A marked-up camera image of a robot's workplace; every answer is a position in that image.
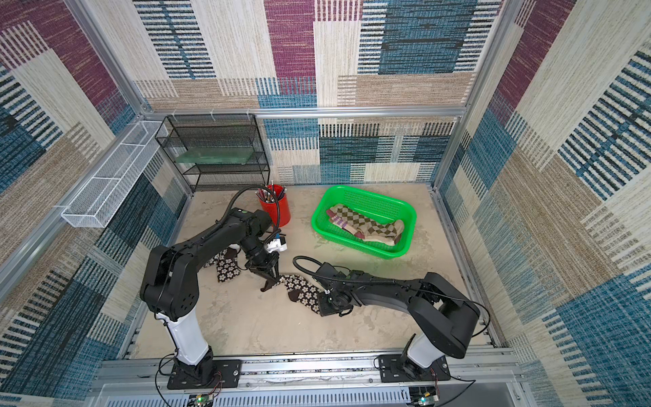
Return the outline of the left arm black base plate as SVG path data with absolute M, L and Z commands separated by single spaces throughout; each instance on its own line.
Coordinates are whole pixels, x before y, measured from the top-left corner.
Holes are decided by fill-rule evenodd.
M 168 390 L 236 388 L 240 380 L 241 368 L 242 360 L 206 360 L 197 366 L 175 361 L 166 388 Z

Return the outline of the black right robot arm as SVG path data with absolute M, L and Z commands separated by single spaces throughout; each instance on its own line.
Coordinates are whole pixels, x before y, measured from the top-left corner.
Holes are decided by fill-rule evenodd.
M 398 280 L 356 270 L 345 274 L 330 263 L 304 255 L 294 257 L 293 265 L 324 288 L 317 296 L 322 316 L 343 317 L 363 306 L 410 315 L 421 330 L 405 350 L 407 362 L 413 366 L 427 369 L 443 356 L 466 357 L 481 304 L 464 296 L 443 276 L 429 272 L 421 279 Z

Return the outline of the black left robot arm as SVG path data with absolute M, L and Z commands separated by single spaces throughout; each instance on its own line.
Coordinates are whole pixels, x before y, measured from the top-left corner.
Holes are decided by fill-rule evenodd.
M 279 220 L 264 210 L 248 211 L 235 206 L 251 190 L 271 191 L 266 186 L 246 186 L 230 200 L 215 225 L 171 247 L 159 245 L 147 260 L 140 298 L 169 332 L 175 347 L 173 373 L 188 386 L 206 386 L 216 378 L 213 351 L 204 339 L 196 316 L 200 296 L 198 273 L 217 254 L 237 245 L 245 254 L 246 269 L 265 279 L 262 290 L 279 283 L 279 254 L 267 244 L 280 231 Z

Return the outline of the brown daisy pattern sock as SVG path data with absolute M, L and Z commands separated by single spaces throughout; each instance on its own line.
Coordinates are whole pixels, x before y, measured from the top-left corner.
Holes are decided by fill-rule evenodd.
M 306 278 L 296 275 L 283 275 L 280 283 L 288 291 L 288 297 L 293 303 L 304 305 L 315 314 L 320 315 L 320 288 Z

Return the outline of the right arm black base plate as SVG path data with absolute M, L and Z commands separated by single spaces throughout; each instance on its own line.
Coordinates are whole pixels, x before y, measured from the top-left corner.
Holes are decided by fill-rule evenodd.
M 449 364 L 445 356 L 433 361 L 427 368 L 421 368 L 400 354 L 381 354 L 373 361 L 382 383 L 400 382 L 445 382 L 451 379 Z

